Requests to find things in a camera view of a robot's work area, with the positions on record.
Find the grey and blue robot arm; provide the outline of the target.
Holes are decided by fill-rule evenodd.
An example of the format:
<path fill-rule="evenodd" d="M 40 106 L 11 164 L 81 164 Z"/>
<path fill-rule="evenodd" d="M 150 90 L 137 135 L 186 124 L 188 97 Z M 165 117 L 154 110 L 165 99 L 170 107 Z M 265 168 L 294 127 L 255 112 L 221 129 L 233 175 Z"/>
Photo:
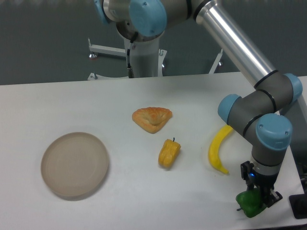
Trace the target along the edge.
<path fill-rule="evenodd" d="M 96 0 L 103 23 L 115 22 L 125 38 L 129 78 L 158 76 L 158 48 L 150 48 L 171 26 L 187 19 L 207 29 L 255 91 L 246 97 L 231 94 L 219 104 L 218 115 L 252 145 L 251 160 L 241 164 L 248 190 L 258 188 L 261 203 L 281 200 L 274 190 L 293 127 L 277 112 L 302 94 L 302 83 L 281 74 L 256 48 L 217 0 Z"/>

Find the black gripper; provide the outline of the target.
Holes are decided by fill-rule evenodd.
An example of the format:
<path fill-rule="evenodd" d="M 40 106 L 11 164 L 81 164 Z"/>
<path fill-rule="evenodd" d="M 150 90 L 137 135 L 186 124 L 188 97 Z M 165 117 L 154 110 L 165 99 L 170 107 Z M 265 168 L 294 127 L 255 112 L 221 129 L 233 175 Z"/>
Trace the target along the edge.
<path fill-rule="evenodd" d="M 280 165 L 265 166 L 258 161 L 246 161 L 240 165 L 241 177 L 245 181 L 247 191 L 254 187 L 262 190 L 262 201 L 267 208 L 279 202 L 283 196 L 274 191 Z"/>

